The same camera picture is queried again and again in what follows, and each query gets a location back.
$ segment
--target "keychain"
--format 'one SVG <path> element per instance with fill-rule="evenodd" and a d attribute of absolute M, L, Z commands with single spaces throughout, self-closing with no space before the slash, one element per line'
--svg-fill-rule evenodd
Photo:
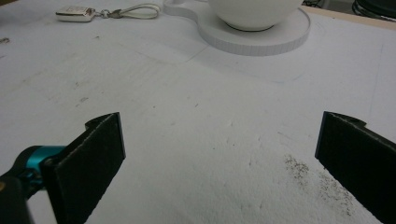
<path fill-rule="evenodd" d="M 137 13 L 132 12 L 133 10 L 146 8 L 151 9 L 153 13 Z M 135 19 L 154 19 L 158 17 L 160 13 L 160 7 L 155 4 L 141 4 L 126 9 L 117 9 L 110 12 L 108 9 L 104 9 L 101 12 L 96 12 L 91 7 L 63 7 L 56 12 L 56 18 L 58 21 L 92 21 L 94 17 L 100 16 L 104 19 L 113 18 L 119 19 L 122 17 L 135 18 Z"/>

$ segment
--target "key fob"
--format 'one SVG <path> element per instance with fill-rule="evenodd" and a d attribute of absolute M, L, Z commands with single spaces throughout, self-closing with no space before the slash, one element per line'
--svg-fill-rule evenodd
<path fill-rule="evenodd" d="M 58 21 L 92 21 L 95 9 L 91 7 L 63 7 L 56 13 Z"/>

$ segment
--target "cup base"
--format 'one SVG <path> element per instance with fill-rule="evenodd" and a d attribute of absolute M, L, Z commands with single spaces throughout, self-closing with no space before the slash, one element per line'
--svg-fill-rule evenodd
<path fill-rule="evenodd" d="M 261 32 L 261 31 L 266 31 L 271 29 L 272 27 L 274 27 L 274 25 L 270 25 L 270 26 L 264 26 L 264 27 L 259 27 L 259 28 L 247 28 L 247 27 L 242 27 L 242 26 L 238 26 L 238 25 L 232 25 L 228 22 L 225 22 L 228 26 L 230 26 L 231 28 L 238 30 L 238 31 L 243 31 L 243 32 Z"/>

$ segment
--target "black object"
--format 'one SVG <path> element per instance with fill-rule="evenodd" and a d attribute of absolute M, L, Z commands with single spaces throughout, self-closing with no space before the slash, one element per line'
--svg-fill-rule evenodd
<path fill-rule="evenodd" d="M 365 122 L 324 112 L 315 157 L 381 222 L 396 223 L 396 144 Z"/>
<path fill-rule="evenodd" d="M 396 21 L 395 0 L 355 0 L 352 10 L 360 16 L 383 21 Z"/>
<path fill-rule="evenodd" d="M 26 200 L 43 188 L 58 223 L 87 220 L 120 169 L 125 151 L 119 113 L 92 119 L 86 128 L 70 145 L 40 161 L 39 170 L 28 164 L 42 147 L 29 147 L 0 176 L 0 223 L 34 223 Z"/>

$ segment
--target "white cup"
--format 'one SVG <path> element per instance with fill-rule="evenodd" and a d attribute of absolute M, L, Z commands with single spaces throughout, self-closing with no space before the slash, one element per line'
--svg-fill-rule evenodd
<path fill-rule="evenodd" d="M 227 24 L 242 31 L 262 31 L 285 20 L 303 0 L 208 0 Z"/>

